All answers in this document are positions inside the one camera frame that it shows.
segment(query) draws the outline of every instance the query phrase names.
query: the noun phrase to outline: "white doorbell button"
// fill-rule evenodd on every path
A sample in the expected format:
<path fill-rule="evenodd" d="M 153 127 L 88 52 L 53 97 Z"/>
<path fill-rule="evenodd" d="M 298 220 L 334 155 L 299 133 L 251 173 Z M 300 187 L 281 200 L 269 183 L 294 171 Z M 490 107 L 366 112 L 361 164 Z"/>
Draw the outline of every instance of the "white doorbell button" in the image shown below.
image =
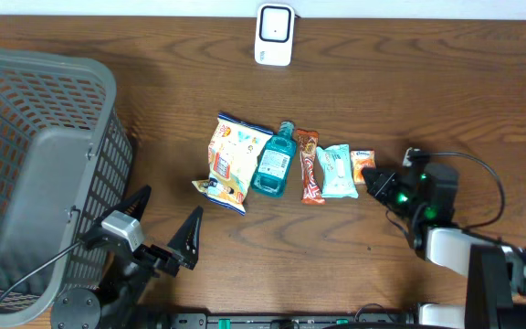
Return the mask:
<path fill-rule="evenodd" d="M 295 12 L 288 5 L 264 4 L 258 10 L 255 61 L 286 66 L 291 62 Z"/>

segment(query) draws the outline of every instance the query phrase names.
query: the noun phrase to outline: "gray basket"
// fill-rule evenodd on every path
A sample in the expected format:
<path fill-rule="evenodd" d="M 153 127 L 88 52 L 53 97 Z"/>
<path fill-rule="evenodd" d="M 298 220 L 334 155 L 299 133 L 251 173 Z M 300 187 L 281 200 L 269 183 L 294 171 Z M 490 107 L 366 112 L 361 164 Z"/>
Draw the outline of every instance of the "gray basket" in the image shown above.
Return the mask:
<path fill-rule="evenodd" d="M 115 92 L 94 60 L 0 49 L 0 293 L 121 201 L 132 147 Z M 65 289 L 94 288 L 105 257 L 76 249 L 41 271 L 0 304 L 0 326 L 33 320 Z"/>

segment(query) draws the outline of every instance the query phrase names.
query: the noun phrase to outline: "mouthwash bottle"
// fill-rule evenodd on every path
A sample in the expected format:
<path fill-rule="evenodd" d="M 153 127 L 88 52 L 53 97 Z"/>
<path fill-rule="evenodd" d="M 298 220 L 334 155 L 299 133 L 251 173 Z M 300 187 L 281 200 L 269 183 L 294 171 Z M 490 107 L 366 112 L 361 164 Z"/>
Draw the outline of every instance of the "mouthwash bottle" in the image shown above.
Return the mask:
<path fill-rule="evenodd" d="M 289 167 L 296 153 L 296 142 L 291 139 L 293 123 L 282 122 L 277 135 L 265 144 L 263 155 L 251 187 L 266 196 L 281 197 L 288 183 Z"/>

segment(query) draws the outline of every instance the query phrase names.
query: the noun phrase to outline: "wooden tabletop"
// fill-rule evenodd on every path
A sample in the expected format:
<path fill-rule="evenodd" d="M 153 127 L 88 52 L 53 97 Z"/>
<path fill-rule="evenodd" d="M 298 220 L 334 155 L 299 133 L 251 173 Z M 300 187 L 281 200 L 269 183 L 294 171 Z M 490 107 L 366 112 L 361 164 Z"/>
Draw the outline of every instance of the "wooden tabletop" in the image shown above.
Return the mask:
<path fill-rule="evenodd" d="M 117 112 L 139 142 L 129 193 L 153 188 L 142 225 L 164 246 L 205 208 L 194 271 L 148 286 L 143 302 L 210 313 L 346 313 L 465 301 L 466 279 L 417 258 L 363 188 L 358 199 L 300 202 L 299 160 L 283 198 L 251 191 L 244 217 L 191 185 L 208 175 L 220 111 L 320 145 L 373 148 L 399 165 L 408 146 L 474 154 L 502 177 L 501 222 L 479 230 L 526 246 L 526 22 L 299 19 L 291 64 L 253 59 L 255 19 L 0 16 L 0 47 L 94 58 L 115 75 Z M 455 220 L 494 216 L 483 168 L 460 172 Z M 48 327 L 47 313 L 26 327 Z"/>

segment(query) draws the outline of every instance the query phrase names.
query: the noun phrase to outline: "perforated basket wall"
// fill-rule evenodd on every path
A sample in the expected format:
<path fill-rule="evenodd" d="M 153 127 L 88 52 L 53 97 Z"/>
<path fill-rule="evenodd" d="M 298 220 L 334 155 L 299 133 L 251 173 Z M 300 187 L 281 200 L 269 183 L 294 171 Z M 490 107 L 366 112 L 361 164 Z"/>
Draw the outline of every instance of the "perforated basket wall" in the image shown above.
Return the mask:
<path fill-rule="evenodd" d="M 32 142 L 39 133 L 49 129 L 87 131 L 91 136 L 89 156 L 87 158 L 83 152 L 82 161 L 87 162 L 84 164 L 87 168 L 94 169 L 73 177 L 76 181 L 87 180 L 88 188 L 79 190 L 85 196 L 74 196 L 75 200 L 81 199 L 84 203 L 75 205 L 78 212 L 74 218 L 78 222 L 72 226 L 74 234 L 68 234 L 70 239 L 74 240 L 89 228 L 92 219 L 105 208 L 121 201 L 132 163 L 132 147 L 112 109 L 114 81 L 107 72 L 100 63 L 88 59 L 0 49 L 0 228 L 7 220 L 6 211 L 15 197 L 14 189 Z M 18 231 L 15 234 L 28 233 Z M 28 247 L 28 250 L 47 247 L 38 246 L 36 239 L 33 243 L 31 247 L 17 247 Z M 58 246 L 47 252 L 58 252 Z M 76 286 L 94 287 L 100 280 L 105 256 L 100 250 L 76 249 L 66 263 L 55 265 L 64 266 L 59 270 L 64 275 L 57 291 Z M 29 271 L 16 270 L 17 273 L 6 274 L 19 278 Z M 0 280 L 0 292 L 4 288 Z M 47 285 L 37 287 L 34 284 L 10 294 L 0 304 L 0 325 L 21 324 L 44 311 L 51 299 L 40 303 L 42 310 L 28 312 L 26 308 L 33 307 L 46 288 Z M 22 310 L 25 314 L 13 316 Z"/>

